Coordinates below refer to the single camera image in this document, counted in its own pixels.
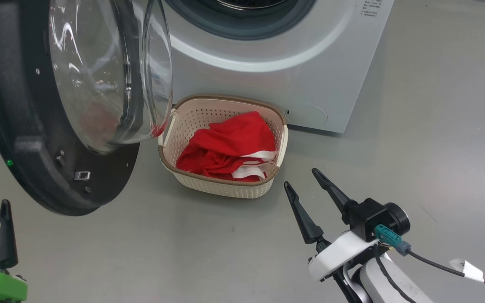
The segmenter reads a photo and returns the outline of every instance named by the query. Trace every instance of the laundry basket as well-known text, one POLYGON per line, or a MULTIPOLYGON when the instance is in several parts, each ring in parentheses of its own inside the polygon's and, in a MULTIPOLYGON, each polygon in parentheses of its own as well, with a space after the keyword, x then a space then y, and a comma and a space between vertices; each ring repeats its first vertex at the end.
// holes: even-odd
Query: laundry basket
POLYGON ((165 136, 160 136, 158 140, 158 153, 164 167, 188 188, 226 197, 258 198, 271 188, 280 169, 287 146, 287 134, 287 125, 281 113, 261 102, 234 96, 189 96, 172 109, 170 126, 165 136), (247 112, 259 112, 274 134, 277 157, 265 170, 265 179, 258 182, 221 180, 175 167, 177 159, 198 129, 208 128, 209 123, 224 122, 247 112))

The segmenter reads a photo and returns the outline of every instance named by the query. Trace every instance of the washing machine door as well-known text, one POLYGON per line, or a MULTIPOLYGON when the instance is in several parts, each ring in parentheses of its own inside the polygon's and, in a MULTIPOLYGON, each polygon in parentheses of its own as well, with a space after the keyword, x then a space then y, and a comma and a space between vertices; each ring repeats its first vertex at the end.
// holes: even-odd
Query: washing machine door
POLYGON ((0 0, 0 153, 49 210, 112 201, 171 96, 159 0, 0 0))

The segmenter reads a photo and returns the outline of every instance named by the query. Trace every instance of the brown basket rim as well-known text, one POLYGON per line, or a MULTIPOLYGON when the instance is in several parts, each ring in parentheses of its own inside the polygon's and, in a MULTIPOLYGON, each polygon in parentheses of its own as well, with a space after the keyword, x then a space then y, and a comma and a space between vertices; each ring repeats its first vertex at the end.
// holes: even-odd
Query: brown basket rim
MULTIPOLYGON (((192 96, 188 96, 188 97, 184 98, 179 103, 177 103, 177 105, 175 105, 174 109, 177 111, 177 109, 179 109, 181 107, 181 105, 183 105, 183 104, 185 104, 189 101, 195 100, 197 98, 216 98, 216 99, 225 100, 225 101, 242 102, 242 103, 248 103, 248 104, 253 104, 253 105, 265 107, 267 109, 274 111, 282 119, 284 126, 287 125, 283 115, 277 109, 275 109, 274 107, 272 107, 272 106, 270 106, 270 105, 268 105, 264 102, 261 102, 261 101, 253 100, 253 99, 250 99, 250 98, 238 97, 238 96, 224 96, 224 95, 218 95, 218 94, 192 95, 192 96)), ((278 171, 280 170, 279 167, 275 167, 270 175, 268 175, 265 179, 257 181, 257 182, 223 180, 223 179, 216 179, 216 178, 212 178, 212 177, 207 177, 207 176, 189 173, 188 171, 178 169, 177 167, 171 165, 170 163, 168 163, 166 157, 164 156, 164 146, 161 146, 161 145, 158 146, 158 155, 160 155, 160 161, 162 161, 162 164, 164 164, 164 166, 167 169, 169 169, 170 171, 172 171, 174 173, 181 174, 181 175, 184 175, 184 176, 187 176, 187 177, 192 177, 192 178, 202 180, 202 181, 208 181, 208 182, 231 185, 231 186, 250 186, 250 187, 261 186, 261 185, 266 184, 267 182, 273 180, 273 178, 277 175, 278 171)))

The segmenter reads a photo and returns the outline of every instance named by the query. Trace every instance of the gray floor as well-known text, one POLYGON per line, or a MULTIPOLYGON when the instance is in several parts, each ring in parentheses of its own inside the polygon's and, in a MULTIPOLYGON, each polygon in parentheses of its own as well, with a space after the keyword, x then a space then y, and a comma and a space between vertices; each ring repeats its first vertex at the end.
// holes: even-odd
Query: gray floor
MULTIPOLYGON (((131 182, 92 215, 37 205, 0 158, 29 301, 344 302, 313 282, 283 193, 289 180, 334 239, 345 226, 313 180, 319 167, 352 198, 395 202, 414 251, 485 273, 485 1, 396 0, 345 134, 292 130, 266 196, 239 201, 183 188, 142 144, 131 182)), ((435 302, 485 302, 485 285, 392 258, 435 302)))

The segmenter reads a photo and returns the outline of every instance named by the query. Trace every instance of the cable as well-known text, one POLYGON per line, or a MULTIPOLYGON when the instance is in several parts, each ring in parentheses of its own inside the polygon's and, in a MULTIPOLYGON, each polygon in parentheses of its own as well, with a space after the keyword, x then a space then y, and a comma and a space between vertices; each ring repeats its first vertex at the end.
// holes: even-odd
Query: cable
POLYGON ((408 254, 412 255, 413 257, 415 257, 416 259, 424 262, 424 263, 427 263, 433 267, 437 267, 439 268, 440 270, 444 270, 446 272, 450 272, 451 274, 455 274, 457 276, 465 276, 464 273, 462 273, 461 271, 457 271, 457 270, 453 270, 452 268, 448 268, 446 266, 442 266, 441 264, 437 264, 433 261, 430 261, 426 258, 423 258, 423 257, 420 257, 419 255, 417 255, 416 253, 413 253, 410 249, 406 251, 408 254))
POLYGON ((452 268, 448 268, 446 266, 442 266, 441 264, 437 264, 433 261, 430 261, 426 258, 423 258, 423 257, 420 257, 419 255, 417 255, 416 253, 413 253, 411 250, 407 250, 406 253, 412 255, 413 257, 415 257, 416 259, 419 259, 420 261, 424 262, 424 263, 427 263, 433 267, 437 267, 439 268, 440 270, 444 270, 446 272, 450 272, 451 274, 455 274, 456 276, 465 276, 464 273, 462 273, 461 271, 457 271, 457 270, 453 270, 452 268))
POLYGON ((398 293, 400 294, 400 296, 402 296, 402 298, 406 299, 409 303, 416 303, 416 301, 414 301, 408 295, 406 295, 406 293, 404 293, 404 291, 394 282, 394 280, 392 280, 392 278, 390 277, 389 273, 386 271, 385 265, 383 265, 383 262, 381 262, 381 257, 379 255, 379 249, 378 249, 378 244, 377 243, 373 246, 373 256, 375 257, 375 259, 377 261, 377 265, 379 265, 379 268, 381 269, 381 272, 383 273, 383 275, 389 281, 390 285, 395 290, 398 291, 398 293))

